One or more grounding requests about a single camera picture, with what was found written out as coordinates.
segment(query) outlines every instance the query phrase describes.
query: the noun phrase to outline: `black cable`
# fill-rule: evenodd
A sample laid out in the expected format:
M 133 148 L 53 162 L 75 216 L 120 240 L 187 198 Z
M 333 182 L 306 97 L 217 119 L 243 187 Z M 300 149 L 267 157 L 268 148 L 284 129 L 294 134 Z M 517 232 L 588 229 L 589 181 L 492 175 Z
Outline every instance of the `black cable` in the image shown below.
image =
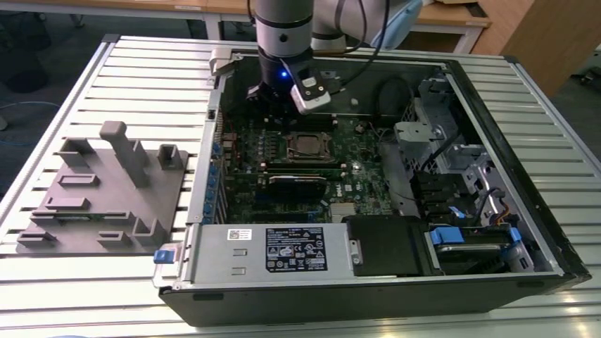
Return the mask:
M 482 215 L 482 211 L 485 210 L 485 205 L 486 205 L 488 197 L 489 197 L 490 194 L 492 194 L 493 192 L 496 192 L 497 190 L 501 190 L 501 188 L 500 188 L 500 187 L 490 187 L 490 189 L 486 190 L 486 193 L 485 193 L 485 195 L 482 196 L 482 201 L 480 202 L 480 206 L 478 206 L 478 209 L 476 210 L 476 214 L 474 214 L 473 221 L 472 221 L 472 226 L 473 226 L 473 227 L 480 225 L 480 217 L 481 217 L 481 215 Z
M 384 22 L 382 22 L 382 31 L 380 36 L 380 41 L 377 42 L 376 50 L 373 51 L 372 56 L 369 57 L 368 62 L 364 63 L 364 66 L 361 67 L 357 72 L 345 80 L 342 81 L 342 86 L 346 86 L 357 77 L 364 73 L 364 71 L 369 68 L 370 64 L 376 61 L 377 54 L 380 54 L 380 50 L 382 49 L 384 45 L 384 39 L 386 37 L 386 28 L 388 28 L 388 17 L 390 14 L 390 0 L 386 0 L 386 10 L 384 11 Z
M 386 185 L 388 191 L 392 192 L 394 195 L 397 195 L 398 197 L 402 197 L 404 199 L 408 199 L 409 201 L 417 201 L 416 199 L 413 199 L 413 198 L 410 198 L 408 196 L 404 196 L 402 194 L 396 192 L 393 187 L 390 187 L 390 184 L 388 183 L 388 181 L 385 181 L 384 184 Z
M 380 111 L 380 98 L 382 96 L 382 91 L 384 88 L 386 87 L 386 85 L 390 82 L 400 82 L 402 83 L 404 88 L 408 89 L 408 93 L 409 93 L 409 100 L 412 100 L 414 98 L 414 91 L 412 88 L 412 85 L 409 84 L 409 82 L 405 80 L 405 78 L 402 78 L 401 75 L 390 75 L 389 77 L 384 78 L 377 84 L 376 87 L 373 88 L 373 93 L 372 93 L 372 115 L 374 118 L 378 117 L 378 115 L 381 114 Z
M 420 171 L 424 171 L 424 169 L 428 167 L 428 164 L 430 164 L 436 160 L 438 155 L 442 153 L 442 151 L 445 151 L 450 147 L 450 145 L 453 144 L 454 140 L 460 137 L 460 135 L 461 135 L 460 131 L 457 130 L 449 136 L 449 138 L 446 138 L 440 148 L 436 149 L 436 152 L 432 153 L 430 157 L 428 157 L 428 160 L 425 160 L 425 162 L 421 164 Z
M 361 48 L 362 44 L 365 43 L 365 38 L 368 37 L 368 15 L 365 13 L 364 0 L 357 0 L 357 2 L 358 8 L 361 9 L 361 17 L 364 19 L 364 31 L 361 35 L 361 40 L 358 40 L 358 43 L 354 45 L 354 47 L 345 50 L 345 54 L 357 51 Z
M 255 17 L 253 12 L 251 11 L 251 0 L 247 0 L 247 13 L 248 13 L 248 21 L 255 25 Z

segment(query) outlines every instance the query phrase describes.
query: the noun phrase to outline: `aluminum slotted table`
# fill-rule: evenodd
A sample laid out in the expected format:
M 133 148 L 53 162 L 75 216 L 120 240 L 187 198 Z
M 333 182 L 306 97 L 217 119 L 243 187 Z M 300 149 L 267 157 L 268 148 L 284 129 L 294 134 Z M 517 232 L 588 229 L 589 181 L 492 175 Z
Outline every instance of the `aluminum slotted table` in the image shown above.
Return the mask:
M 593 274 L 574 289 L 478 315 L 197 329 L 163 304 L 152 257 L 21 258 L 20 230 L 63 164 L 64 137 L 97 135 L 121 120 L 145 149 L 175 143 L 199 153 L 216 46 L 255 44 L 112 37 L 101 43 L 0 204 L 0 336 L 145 337 L 596 337 L 601 332 L 601 165 L 520 64 L 497 56 L 394 51 L 461 62 L 565 234 Z M 99 138 L 93 146 L 108 147 Z M 195 158 L 188 164 L 172 241 L 183 239 Z

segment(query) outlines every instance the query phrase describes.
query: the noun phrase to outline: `floor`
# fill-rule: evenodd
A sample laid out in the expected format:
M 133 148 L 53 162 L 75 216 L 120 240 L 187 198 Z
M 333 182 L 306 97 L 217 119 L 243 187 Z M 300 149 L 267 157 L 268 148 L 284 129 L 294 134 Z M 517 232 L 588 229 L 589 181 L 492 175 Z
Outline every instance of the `floor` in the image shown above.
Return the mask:
M 75 28 L 67 15 L 47 15 L 45 25 L 52 46 L 39 53 L 39 58 L 49 74 L 49 84 L 31 94 L 11 93 L 0 84 L 0 107 L 20 101 L 48 101 L 60 104 L 107 33 L 191 38 L 189 26 L 184 20 L 87 16 L 84 24 L 83 28 Z M 227 24 L 224 29 L 227 39 L 253 41 L 256 38 L 252 28 L 247 27 L 244 34 L 236 33 L 232 24 Z M 205 37 L 201 23 L 192 23 L 192 33 L 195 37 Z M 570 79 L 552 100 L 590 150 L 601 157 L 600 124 L 596 118 L 601 107 L 601 92 L 580 86 L 578 81 Z M 55 113 L 56 109 L 44 105 L 21 105 L 0 110 L 0 116 L 9 123 L 7 130 L 0 131 L 0 198 L 11 186 Z M 3 142 L 27 145 L 12 146 Z

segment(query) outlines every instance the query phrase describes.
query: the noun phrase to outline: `power supply label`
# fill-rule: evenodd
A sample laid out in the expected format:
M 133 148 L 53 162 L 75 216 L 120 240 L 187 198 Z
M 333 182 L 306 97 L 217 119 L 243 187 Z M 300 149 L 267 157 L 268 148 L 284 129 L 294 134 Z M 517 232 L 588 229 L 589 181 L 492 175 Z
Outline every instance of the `power supply label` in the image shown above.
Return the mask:
M 322 227 L 267 229 L 265 243 L 265 268 L 270 273 L 328 270 Z

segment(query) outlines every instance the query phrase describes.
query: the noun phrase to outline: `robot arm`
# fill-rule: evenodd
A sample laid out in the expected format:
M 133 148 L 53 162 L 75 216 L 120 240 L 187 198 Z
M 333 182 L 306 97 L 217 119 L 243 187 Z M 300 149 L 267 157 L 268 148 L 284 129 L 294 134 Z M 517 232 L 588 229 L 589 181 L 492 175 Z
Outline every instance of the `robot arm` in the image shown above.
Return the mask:
M 364 35 L 365 10 L 368 27 Z M 382 50 L 398 47 L 417 20 L 421 0 L 392 0 Z M 386 9 L 384 0 L 320 0 L 313 14 L 313 50 L 345 49 L 345 35 L 377 47 Z
M 372 46 L 380 44 L 384 13 L 390 5 L 382 49 L 392 49 L 409 33 L 421 0 L 362 2 L 368 19 L 365 41 Z M 256 0 L 261 84 L 251 90 L 251 96 L 263 92 L 259 96 L 269 96 L 270 101 L 280 100 L 285 106 L 289 95 L 300 114 L 330 102 L 326 84 L 313 66 L 312 36 L 334 40 L 344 39 L 342 33 L 348 33 L 361 38 L 364 21 L 358 9 L 360 0 Z

